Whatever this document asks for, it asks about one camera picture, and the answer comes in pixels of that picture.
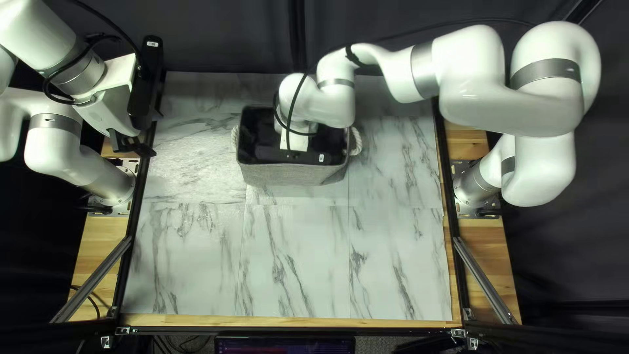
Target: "wooden tabletop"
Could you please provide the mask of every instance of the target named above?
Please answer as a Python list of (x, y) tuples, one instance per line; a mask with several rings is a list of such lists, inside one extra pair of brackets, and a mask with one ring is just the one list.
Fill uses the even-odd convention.
[[(485, 131), (462, 127), (446, 122), (448, 149), (451, 159), (478, 159), (489, 151)], [(103, 146), (104, 157), (136, 157), (135, 155), (115, 154), (108, 141)], [(72, 284), (81, 285), (96, 269), (100, 262), (125, 236), (127, 218), (87, 216), (81, 247), (74, 270)], [(504, 238), (501, 219), (459, 220), (461, 237), (470, 247), (473, 256), (485, 274), (496, 287), (498, 294), (520, 321), (520, 310), (516, 298), (511, 263)], [(327, 319), (289, 317), (241, 317), (241, 316), (193, 316), (175, 314), (123, 314), (123, 321), (129, 326), (212, 326), (212, 327), (348, 327), (348, 328), (440, 328), (461, 326), (460, 307), (457, 297), (457, 284), (450, 242), (450, 229), (447, 216), (443, 220), (445, 247), (450, 272), (450, 296), (452, 298), (452, 321), (412, 321), (382, 319)], [(118, 263), (94, 289), (106, 304), (94, 299), (101, 311), (107, 313), (116, 286)], [(467, 274), (470, 305), (477, 319), (498, 322), (489, 302), (474, 278)], [(84, 321), (96, 318), (96, 312), (89, 301), (85, 301), (72, 316), (71, 321)]]

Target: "black backdrop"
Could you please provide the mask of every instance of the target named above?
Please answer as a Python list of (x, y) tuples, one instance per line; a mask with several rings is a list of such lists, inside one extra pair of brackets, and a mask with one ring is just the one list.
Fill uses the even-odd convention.
[[(161, 36), (168, 70), (291, 72), (304, 64), (297, 65), (295, 58), (304, 57), (312, 64), (341, 43), (371, 41), (443, 21), (480, 17), (532, 23), (560, 20), (580, 0), (85, 2), (111, 18), (136, 43), (146, 34)], [(46, 3), (79, 35), (111, 32), (65, 1)], [(293, 42), (291, 47), (290, 29), (295, 21), (290, 14), (296, 4), (304, 7), (305, 32), (303, 43)], [(627, 99), (629, 72), (623, 63), (629, 59), (629, 49), (619, 41), (629, 31), (625, 25), (628, 10), (622, 0), (607, 0), (584, 24), (601, 47), (603, 83), (598, 99), (577, 129), (579, 165), (575, 181), (556, 201), (526, 210), (512, 208), (504, 218), (523, 319), (528, 324), (611, 330), (609, 324), (614, 322), (615, 330), (628, 329), (618, 325), (626, 323), (622, 317), (611, 321), (552, 310), (568, 300), (629, 299), (629, 261), (623, 257), (629, 241), (622, 205), (629, 197), (628, 176), (623, 174), (627, 170), (623, 158), (629, 151), (623, 130), (627, 126), (623, 100)], [(499, 31), (509, 57), (526, 27), (490, 25)], [(401, 49), (460, 27), (415, 33), (380, 44)], [(107, 59), (130, 50), (122, 44), (104, 43), (97, 52)], [(32, 72), (22, 67), (14, 85), (23, 86), (27, 76), (32, 78)], [(33, 80), (33, 87), (37, 87), (37, 78)], [(97, 145), (97, 137), (86, 134), (89, 138), (84, 141)], [(50, 209), (54, 208), (49, 206), (58, 198), (72, 204), (80, 193), (53, 178), (24, 169), (16, 172), (19, 165), (19, 157), (14, 164), (0, 164), (0, 188), (9, 197), (0, 226), (0, 299), (10, 304), (9, 320), (13, 323), (45, 322), (67, 296), (84, 215), (53, 217)], [(11, 182), (16, 178), (28, 180), (30, 185), (20, 190)], [(66, 236), (46, 238), (44, 232), (51, 228), (65, 230)]]

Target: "black cable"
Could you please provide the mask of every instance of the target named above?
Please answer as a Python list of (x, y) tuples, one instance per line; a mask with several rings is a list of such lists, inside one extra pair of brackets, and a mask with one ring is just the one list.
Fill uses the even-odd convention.
[[(295, 102), (297, 102), (297, 95), (299, 94), (299, 90), (301, 89), (301, 86), (304, 84), (304, 81), (306, 80), (308, 75), (310, 75), (310, 72), (315, 69), (317, 63), (315, 63), (314, 65), (309, 67), (308, 70), (306, 70), (306, 72), (304, 73), (304, 76), (301, 77), (301, 80), (299, 81), (299, 84), (297, 85), (297, 89), (295, 90), (295, 94), (292, 96), (291, 108), (288, 109), (288, 115), (286, 116), (286, 130), (288, 130), (289, 132), (290, 132), (290, 129), (291, 129), (292, 110), (293, 110), (293, 108), (295, 108)], [(286, 150), (288, 150), (290, 152), (291, 151), (291, 143), (289, 141), (289, 137), (290, 137), (290, 133), (287, 133), (286, 134)]]
[(185, 349), (184, 348), (184, 344), (186, 343), (190, 343), (193, 340), (196, 340), (197, 338), (199, 338), (200, 336), (192, 336), (190, 338), (188, 338), (187, 340), (183, 341), (180, 345), (178, 345), (179, 349), (178, 350), (179, 353), (183, 353), (183, 354), (195, 354), (197, 351), (200, 351), (201, 349), (205, 348), (205, 346), (208, 344), (209, 340), (211, 339), (210, 336), (208, 336), (205, 340), (205, 342), (203, 342), (203, 344), (196, 348), (196, 349)]
[(288, 130), (289, 132), (293, 133), (293, 134), (297, 134), (297, 135), (303, 135), (305, 137), (311, 137), (316, 135), (317, 133), (302, 133), (302, 132), (298, 132), (297, 130), (293, 130), (293, 129), (288, 129), (288, 127), (286, 126), (286, 124), (284, 124), (284, 122), (282, 122), (282, 120), (279, 118), (279, 115), (277, 114), (277, 92), (273, 95), (273, 113), (275, 114), (275, 118), (277, 120), (277, 123), (284, 129)]
[(390, 39), (394, 39), (394, 38), (397, 38), (397, 37), (403, 37), (403, 36), (406, 36), (406, 35), (412, 35), (412, 34), (418, 33), (418, 32), (423, 32), (423, 31), (427, 31), (427, 30), (434, 30), (435, 28), (446, 27), (446, 26), (454, 26), (454, 25), (464, 25), (466, 23), (477, 23), (477, 22), (505, 22), (505, 23), (515, 23), (517, 25), (522, 25), (522, 26), (527, 26), (527, 27), (534, 27), (534, 26), (536, 26), (536, 24), (534, 24), (534, 23), (527, 22), (527, 21), (516, 20), (516, 19), (513, 19), (513, 18), (501, 18), (501, 17), (471, 18), (469, 20), (457, 20), (457, 21), (439, 22), (439, 23), (435, 23), (433, 25), (428, 25), (428, 26), (424, 26), (424, 27), (415, 28), (414, 30), (409, 30), (409, 31), (405, 31), (405, 32), (402, 32), (402, 33), (397, 33), (395, 35), (381, 37), (381, 38), (378, 38), (378, 39), (373, 40), (371, 42), (382, 42), (384, 40), (390, 40)]
[(166, 352), (166, 350), (164, 348), (162, 348), (162, 345), (157, 341), (159, 337), (158, 336), (153, 336), (153, 349), (155, 349), (155, 345), (157, 344), (157, 346), (159, 347), (159, 350), (163, 353), (170, 353), (170, 350), (168, 352)]
[(83, 57), (85, 57), (89, 53), (89, 51), (92, 50), (92, 48), (94, 48), (95, 46), (103, 42), (104, 40), (120, 40), (120, 37), (115, 36), (115, 35), (102, 35), (102, 36), (97, 37), (89, 45), (87, 45), (87, 47), (79, 55), (77, 55), (76, 58), (72, 59), (72, 61), (70, 61), (68, 64), (62, 66), (61, 68), (53, 72), (50, 76), (46, 77), (46, 80), (44, 80), (42, 84), (42, 91), (46, 95), (46, 97), (50, 98), (51, 100), (57, 103), (61, 103), (64, 105), (73, 105), (74, 100), (63, 100), (61, 98), (57, 98), (53, 96), (50, 93), (50, 81), (52, 81), (52, 79), (54, 79), (56, 76), (58, 76), (62, 72), (76, 65), (76, 63), (80, 62), (81, 59), (83, 59)]
[(170, 349), (168, 348), (168, 346), (166, 345), (166, 343), (164, 343), (164, 340), (162, 339), (162, 337), (157, 336), (157, 339), (164, 345), (165, 350), (162, 350), (164, 353), (168, 353), (168, 354), (172, 354), (172, 351), (170, 351)]
[[(422, 32), (422, 31), (432, 30), (432, 29), (435, 29), (435, 28), (440, 28), (440, 27), (445, 27), (445, 26), (452, 26), (452, 25), (464, 25), (466, 23), (475, 23), (475, 22), (505, 22), (505, 23), (516, 23), (518, 25), (523, 25), (523, 26), (528, 26), (528, 27), (534, 27), (535, 26), (534, 23), (527, 22), (527, 21), (516, 20), (516, 19), (513, 19), (513, 18), (500, 18), (500, 17), (473, 18), (473, 19), (469, 19), (469, 20), (458, 20), (458, 21), (448, 21), (448, 22), (435, 23), (434, 25), (428, 25), (428, 26), (416, 28), (414, 30), (398, 33), (398, 34), (395, 34), (395, 35), (381, 37), (381, 38), (378, 38), (378, 39), (373, 40), (371, 42), (381, 42), (381, 41), (384, 41), (384, 40), (390, 40), (390, 39), (397, 38), (397, 37), (403, 37), (403, 36), (410, 35), (410, 34), (413, 34), (413, 33), (418, 33), (418, 32)], [(290, 138), (289, 138), (290, 132), (296, 134), (295, 131), (291, 130), (292, 110), (295, 107), (295, 102), (297, 101), (297, 95), (299, 94), (299, 90), (301, 89), (301, 86), (304, 84), (304, 81), (306, 80), (307, 76), (310, 75), (310, 72), (315, 67), (316, 67), (316, 64), (314, 64), (311, 67), (309, 67), (308, 70), (304, 73), (304, 76), (301, 78), (301, 80), (299, 82), (299, 85), (297, 85), (297, 89), (295, 90), (295, 94), (292, 96), (291, 108), (288, 111), (288, 115), (286, 116), (286, 126), (284, 126), (280, 122), (279, 117), (276, 116), (276, 119), (278, 119), (278, 122), (280, 122), (280, 125), (282, 125), (282, 128), (285, 128), (288, 131), (287, 134), (286, 134), (286, 150), (288, 150), (289, 152), (291, 151), (291, 143), (290, 143)]]
[[(76, 285), (70, 285), (70, 288), (74, 291), (79, 291), (79, 287)], [(100, 303), (105, 306), (105, 307), (109, 307), (109, 305), (107, 305), (107, 303), (103, 300), (103, 298), (101, 298), (100, 296), (96, 295), (94, 292), (91, 292), (92, 296), (95, 297), (98, 301), (100, 301)], [(96, 302), (92, 299), (91, 296), (88, 296), (87, 299), (89, 300), (89, 302), (92, 303), (92, 305), (94, 306), (94, 308), (96, 309), (96, 316), (97, 319), (101, 318), (101, 311), (98, 308), (98, 305), (96, 305)]]
[(109, 27), (111, 27), (114, 31), (118, 32), (118, 34), (125, 39), (125, 41), (127, 43), (129, 43), (129, 46), (131, 46), (131, 48), (133, 49), (133, 53), (135, 53), (135, 57), (137, 58), (138, 61), (138, 65), (140, 65), (140, 69), (141, 70), (146, 70), (146, 66), (144, 65), (144, 61), (142, 60), (142, 55), (140, 53), (140, 49), (135, 45), (135, 43), (133, 43), (133, 40), (131, 40), (131, 37), (129, 37), (125, 31), (122, 30), (122, 28), (118, 27), (118, 25), (116, 25), (115, 23), (113, 23), (113, 21), (111, 21), (109, 18), (107, 18), (105, 15), (101, 14), (100, 12), (96, 11), (95, 9), (91, 8), (90, 6), (84, 4), (82, 1), (79, 0), (68, 0), (70, 3), (75, 4), (76, 6), (84, 9), (85, 11), (93, 14), (94, 16), (100, 18), (103, 22), (105, 22)]
[(76, 354), (79, 354), (81, 352), (81, 349), (83, 349), (84, 344), (85, 344), (85, 340), (81, 340), (81, 343), (79, 344), (79, 347), (77, 348)]

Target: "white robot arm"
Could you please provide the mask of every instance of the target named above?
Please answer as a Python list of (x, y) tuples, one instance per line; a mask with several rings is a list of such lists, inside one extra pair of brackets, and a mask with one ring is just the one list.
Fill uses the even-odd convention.
[[(556, 21), (538, 25), (518, 42), (505, 86), (504, 53), (498, 34), (477, 25), (430, 43), (389, 52), (354, 44), (324, 56), (316, 82), (306, 78), (291, 116), (291, 129), (312, 132), (316, 123), (335, 128), (354, 121), (353, 71), (380, 66), (393, 97), (410, 103), (439, 96), (443, 116), (453, 123), (504, 133), (477, 164), (455, 180), (461, 202), (481, 207), (502, 188), (519, 206), (554, 199), (574, 177), (573, 130), (598, 92), (601, 59), (594, 39), (581, 27)], [(302, 74), (279, 88), (278, 116), (286, 119)], [(286, 130), (281, 148), (286, 148)], [(291, 147), (305, 151), (308, 137), (290, 133)]]
[[(40, 0), (0, 1), (0, 161), (15, 154), (21, 122), (30, 119), (25, 163), (95, 194), (104, 205), (126, 202), (134, 181), (92, 149), (80, 145), (83, 119), (105, 136), (112, 129), (135, 137), (127, 114), (136, 57), (103, 61)], [(15, 57), (73, 97), (61, 104), (43, 93), (7, 88)]]

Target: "white marble surface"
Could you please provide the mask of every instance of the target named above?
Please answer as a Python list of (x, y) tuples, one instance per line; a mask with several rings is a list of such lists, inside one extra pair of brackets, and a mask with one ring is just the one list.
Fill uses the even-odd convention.
[(363, 117), (355, 126), (364, 147), (349, 166), (351, 205), (442, 207), (432, 119)]
[(236, 314), (350, 316), (346, 207), (247, 205)]
[(358, 76), (343, 181), (247, 186), (231, 128), (283, 77), (168, 73), (123, 311), (451, 319), (430, 105)]
[(243, 205), (144, 202), (124, 308), (233, 315)]
[(350, 208), (352, 318), (452, 319), (442, 215), (390, 205)]

